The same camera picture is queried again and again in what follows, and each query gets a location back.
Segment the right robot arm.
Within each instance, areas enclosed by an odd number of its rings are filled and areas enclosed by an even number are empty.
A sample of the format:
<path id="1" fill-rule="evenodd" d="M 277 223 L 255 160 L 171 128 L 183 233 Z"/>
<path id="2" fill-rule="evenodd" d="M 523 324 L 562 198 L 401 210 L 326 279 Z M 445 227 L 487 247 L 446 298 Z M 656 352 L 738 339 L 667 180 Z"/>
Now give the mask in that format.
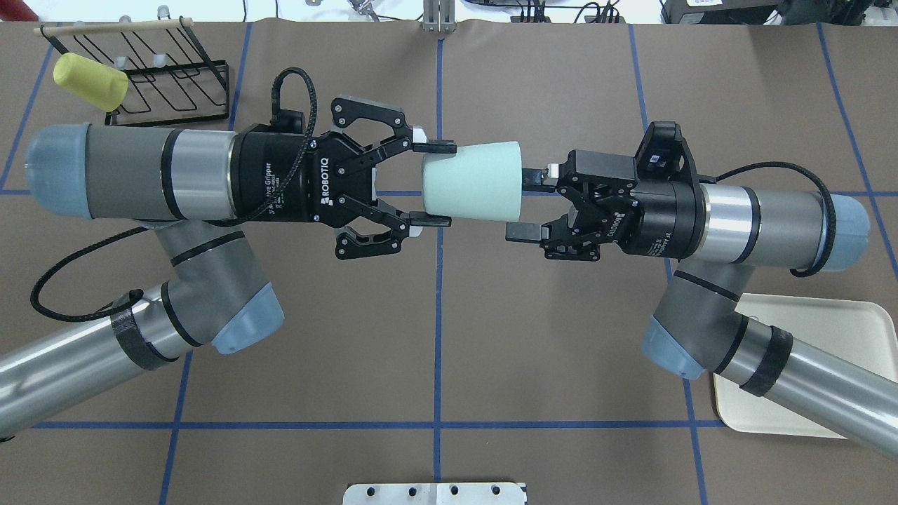
<path id="1" fill-rule="evenodd" d="M 510 242 L 535 243 L 549 259 L 595 262 L 602 244 L 676 265 L 649 317 L 645 357 L 678 377 L 711 372 L 822 427 L 896 458 L 896 384 L 750 316 L 747 292 L 786 277 L 840 274 L 865 253 L 866 206 L 815 190 L 727 185 L 692 168 L 686 151 L 634 158 L 575 150 L 565 162 L 526 170 L 525 186 L 568 199 L 546 224 L 511 222 Z"/>

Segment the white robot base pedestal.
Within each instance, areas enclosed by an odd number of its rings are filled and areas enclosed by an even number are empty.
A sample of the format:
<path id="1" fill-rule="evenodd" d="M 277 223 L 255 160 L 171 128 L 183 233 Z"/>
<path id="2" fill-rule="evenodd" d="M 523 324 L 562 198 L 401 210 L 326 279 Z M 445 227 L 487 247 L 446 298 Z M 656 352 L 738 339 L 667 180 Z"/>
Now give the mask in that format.
<path id="1" fill-rule="evenodd" d="M 343 504 L 527 504 L 526 485 L 513 482 L 359 483 Z"/>

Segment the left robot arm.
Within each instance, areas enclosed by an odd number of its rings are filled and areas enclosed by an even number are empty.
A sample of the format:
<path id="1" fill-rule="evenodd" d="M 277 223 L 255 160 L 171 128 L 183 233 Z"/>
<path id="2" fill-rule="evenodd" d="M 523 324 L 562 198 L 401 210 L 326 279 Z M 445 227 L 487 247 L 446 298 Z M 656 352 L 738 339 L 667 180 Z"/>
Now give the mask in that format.
<path id="1" fill-rule="evenodd" d="M 35 199 L 58 215 L 124 218 L 135 227 L 72 253 L 39 278 L 32 307 L 67 326 L 2 358 L 2 441 L 145 372 L 211 345 L 234 353 L 273 335 L 283 309 L 241 229 L 245 222 L 319 223 L 337 232 L 341 260 L 395 255 L 413 230 L 449 217 L 378 199 L 379 163 L 404 152 L 455 154 L 401 108 L 341 95 L 333 127 L 284 109 L 241 132 L 51 126 L 29 145 Z M 131 290 L 89 314 L 59 314 L 41 291 L 65 265 L 151 232 L 173 266 L 169 281 Z"/>

